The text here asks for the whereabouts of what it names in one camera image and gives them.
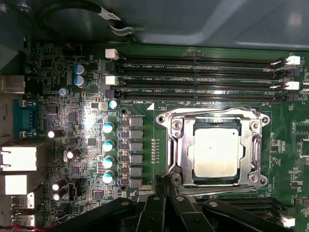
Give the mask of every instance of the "black cable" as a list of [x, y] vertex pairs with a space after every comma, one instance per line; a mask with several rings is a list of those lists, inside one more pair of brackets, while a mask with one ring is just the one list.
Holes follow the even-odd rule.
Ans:
[[39, 28], [49, 36], [56, 39], [61, 38], [60, 33], [45, 25], [44, 18], [51, 13], [63, 10], [63, 9], [82, 9], [92, 11], [96, 14], [101, 13], [102, 8], [89, 1], [85, 0], [57, 0], [41, 7], [35, 14], [34, 18]]

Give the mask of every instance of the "integrated circuit chip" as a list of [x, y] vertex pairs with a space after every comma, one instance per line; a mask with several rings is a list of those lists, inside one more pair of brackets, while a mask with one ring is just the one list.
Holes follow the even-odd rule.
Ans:
[[76, 122], [76, 114], [75, 113], [68, 113], [68, 122]]
[[92, 109], [98, 109], [98, 103], [91, 103]]
[[130, 163], [143, 163], [143, 155], [142, 154], [134, 154], [130, 155]]
[[129, 132], [127, 131], [120, 132], [120, 138], [128, 138], [128, 137], [129, 137]]
[[141, 177], [130, 178], [130, 188], [141, 188], [143, 185], [143, 179]]
[[143, 131], [142, 130], [130, 130], [130, 139], [142, 139]]
[[130, 126], [131, 127], [142, 127], [143, 126], [143, 118], [133, 116], [130, 118]]
[[129, 150], [129, 144], [121, 144], [120, 149], [121, 150]]
[[96, 138], [89, 138], [88, 139], [88, 146], [96, 146], [97, 145], [97, 139]]
[[130, 151], [142, 151], [143, 143], [142, 142], [131, 142], [130, 143]]
[[95, 200], [99, 200], [103, 198], [103, 191], [94, 191], [93, 192], [93, 198]]
[[72, 167], [71, 172], [72, 172], [72, 175], [78, 175], [79, 174], [79, 167]]
[[89, 93], [98, 93], [98, 86], [96, 85], [89, 86]]
[[130, 167], [130, 176], [141, 176], [143, 173], [142, 167]]
[[97, 63], [90, 63], [89, 64], [89, 70], [90, 71], [97, 71], [98, 70], [98, 64]]
[[56, 114], [58, 112], [58, 107], [56, 105], [48, 105], [47, 112], [49, 114]]

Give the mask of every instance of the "electrolytic capacitor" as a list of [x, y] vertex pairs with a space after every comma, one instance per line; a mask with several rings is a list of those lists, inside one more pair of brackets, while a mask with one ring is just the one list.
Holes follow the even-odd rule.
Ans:
[[87, 85], [86, 80], [82, 76], [76, 76], [73, 80], [74, 84], [79, 88], [84, 88]]
[[115, 126], [111, 122], [107, 122], [103, 125], [103, 132], [104, 133], [111, 133], [114, 130]]
[[72, 158], [78, 157], [80, 154], [81, 154], [81, 150], [79, 148], [74, 148], [73, 150], [68, 151], [67, 157], [69, 159], [72, 159]]
[[61, 188], [59, 189], [54, 195], [53, 195], [53, 200], [54, 201], [59, 201], [63, 196], [64, 194], [67, 193], [67, 190], [65, 188]]
[[113, 148], [114, 148], [114, 142], [112, 140], [106, 140], [104, 143], [103, 143], [103, 151], [105, 152], [108, 152], [108, 151], [111, 151]]
[[74, 65], [74, 72], [77, 75], [80, 75], [80, 76], [85, 76], [87, 74], [87, 70], [84, 67], [84, 65], [82, 65], [82, 64], [75, 64]]
[[57, 130], [51, 130], [48, 132], [47, 136], [51, 139], [53, 138], [59, 138], [63, 136], [63, 130], [57, 129]]
[[109, 169], [112, 167], [113, 163], [114, 163], [114, 158], [112, 156], [107, 156], [104, 158], [103, 167], [106, 169]]
[[114, 172], [108, 170], [103, 175], [103, 182], [109, 184], [112, 182], [113, 177], [115, 176]]
[[114, 110], [114, 109], [116, 109], [117, 108], [117, 106], [118, 106], [118, 103], [116, 102], [116, 101], [110, 101], [109, 103], [108, 103], [108, 106], [112, 109], [112, 110]]
[[58, 191], [59, 189], [61, 189], [66, 184], [67, 184], [67, 181], [65, 179], [61, 178], [56, 183], [53, 184], [52, 189], [53, 189], [53, 191]]

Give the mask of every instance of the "white slot latch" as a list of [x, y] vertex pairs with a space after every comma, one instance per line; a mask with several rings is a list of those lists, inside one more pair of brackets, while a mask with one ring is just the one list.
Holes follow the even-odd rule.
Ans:
[[299, 82], [298, 81], [288, 81], [285, 83], [286, 87], [284, 89], [286, 90], [299, 90]]
[[114, 60], [119, 59], [118, 51], [114, 48], [105, 49], [105, 58]]
[[287, 65], [300, 65], [300, 57], [290, 56], [286, 59]]
[[105, 76], [105, 84], [107, 86], [116, 86], [118, 84], [118, 78], [116, 76]]

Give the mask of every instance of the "blue serial port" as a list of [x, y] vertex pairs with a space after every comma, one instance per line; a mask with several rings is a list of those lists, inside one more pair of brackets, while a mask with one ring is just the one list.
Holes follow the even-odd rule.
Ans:
[[38, 135], [39, 110], [36, 100], [13, 100], [13, 137], [33, 138]]

